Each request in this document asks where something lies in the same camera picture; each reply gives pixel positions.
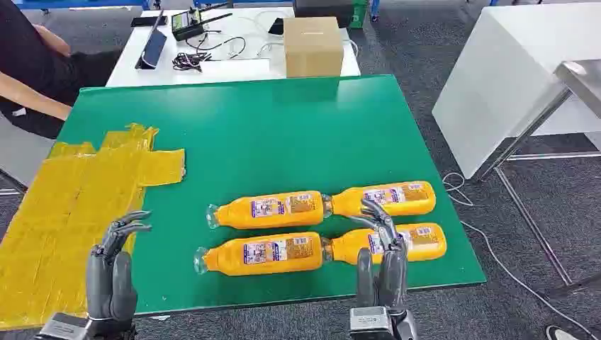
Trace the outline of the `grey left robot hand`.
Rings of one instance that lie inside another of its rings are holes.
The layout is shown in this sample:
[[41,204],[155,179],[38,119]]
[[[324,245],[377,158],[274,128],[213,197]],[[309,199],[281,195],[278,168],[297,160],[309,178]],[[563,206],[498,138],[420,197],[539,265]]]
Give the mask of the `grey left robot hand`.
[[137,291],[132,283],[131,255],[124,250],[128,237],[152,229],[141,221],[150,211],[134,210],[110,222],[100,241],[92,246],[86,264],[87,314],[92,320],[132,320]]

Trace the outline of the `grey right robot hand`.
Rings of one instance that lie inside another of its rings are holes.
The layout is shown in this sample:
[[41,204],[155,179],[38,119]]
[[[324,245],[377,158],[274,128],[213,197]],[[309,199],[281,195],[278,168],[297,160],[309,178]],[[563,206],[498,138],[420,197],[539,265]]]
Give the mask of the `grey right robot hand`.
[[394,314],[406,310],[408,246],[391,216],[375,201],[362,198],[360,216],[350,219],[378,232],[383,258],[378,274],[372,274],[372,254],[362,248],[357,255],[356,300],[360,307],[383,306]]

